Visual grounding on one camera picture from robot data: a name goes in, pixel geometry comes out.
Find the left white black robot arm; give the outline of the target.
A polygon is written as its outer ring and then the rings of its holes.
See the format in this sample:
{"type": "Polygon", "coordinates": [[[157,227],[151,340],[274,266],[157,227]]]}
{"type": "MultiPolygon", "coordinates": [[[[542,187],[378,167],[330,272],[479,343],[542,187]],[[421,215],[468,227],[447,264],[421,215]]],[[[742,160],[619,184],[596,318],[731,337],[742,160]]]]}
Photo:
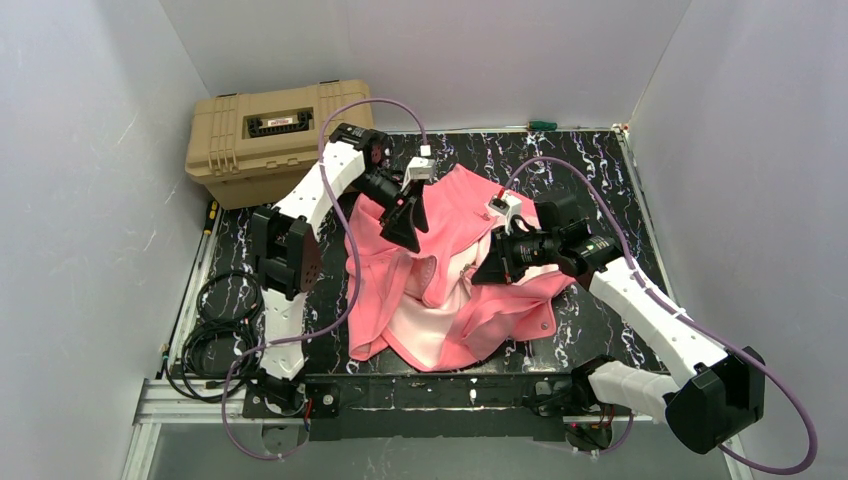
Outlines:
{"type": "Polygon", "coordinates": [[[339,196],[353,187],[382,207],[383,239],[419,252],[418,236],[429,230],[423,204],[434,161],[422,146],[401,173],[383,168],[386,134],[340,124],[319,161],[300,183],[271,207],[258,207],[251,219],[257,283],[264,314],[265,350],[260,368],[274,379],[291,381],[305,364],[302,352],[306,295],[323,269],[317,230],[339,196]]]}

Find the pink zip-up jacket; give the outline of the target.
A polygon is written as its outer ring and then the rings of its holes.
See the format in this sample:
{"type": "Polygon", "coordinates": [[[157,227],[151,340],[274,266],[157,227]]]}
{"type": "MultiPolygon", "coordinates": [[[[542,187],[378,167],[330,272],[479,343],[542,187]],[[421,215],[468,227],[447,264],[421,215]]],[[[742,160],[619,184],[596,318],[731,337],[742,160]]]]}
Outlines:
{"type": "Polygon", "coordinates": [[[349,356],[364,362],[392,349],[422,372],[456,370],[489,357],[508,339],[549,337],[553,299],[573,284],[554,265],[531,267],[511,285],[475,285],[490,232],[502,225],[488,207],[498,184],[461,165],[424,189],[428,232],[412,253],[383,239],[383,209],[359,196],[349,218],[355,247],[346,249],[349,356]]]}

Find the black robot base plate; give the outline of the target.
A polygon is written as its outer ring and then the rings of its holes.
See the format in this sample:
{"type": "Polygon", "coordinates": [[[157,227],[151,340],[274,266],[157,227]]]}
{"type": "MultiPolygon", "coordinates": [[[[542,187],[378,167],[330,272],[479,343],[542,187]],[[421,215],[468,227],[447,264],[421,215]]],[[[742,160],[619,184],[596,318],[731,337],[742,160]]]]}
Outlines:
{"type": "Polygon", "coordinates": [[[589,404],[570,375],[550,373],[269,378],[243,403],[245,418],[293,421],[315,441],[524,437],[606,447],[629,414],[589,404]]]}

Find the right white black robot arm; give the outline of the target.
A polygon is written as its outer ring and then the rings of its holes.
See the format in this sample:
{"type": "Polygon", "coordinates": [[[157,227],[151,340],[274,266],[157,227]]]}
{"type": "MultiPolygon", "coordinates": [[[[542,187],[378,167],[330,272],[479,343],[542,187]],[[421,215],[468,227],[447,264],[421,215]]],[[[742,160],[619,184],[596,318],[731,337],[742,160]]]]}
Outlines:
{"type": "Polygon", "coordinates": [[[689,450],[706,454],[759,421],[765,376],[682,321],[678,307],[629,262],[616,240],[594,235],[573,198],[534,203],[539,224],[520,215],[520,200],[495,194],[489,209],[504,220],[472,276],[475,285],[510,285],[532,267],[557,266],[616,312],[657,354],[667,371],[635,369],[599,355],[571,372],[569,397],[582,406],[621,405],[668,425],[689,450]]]}

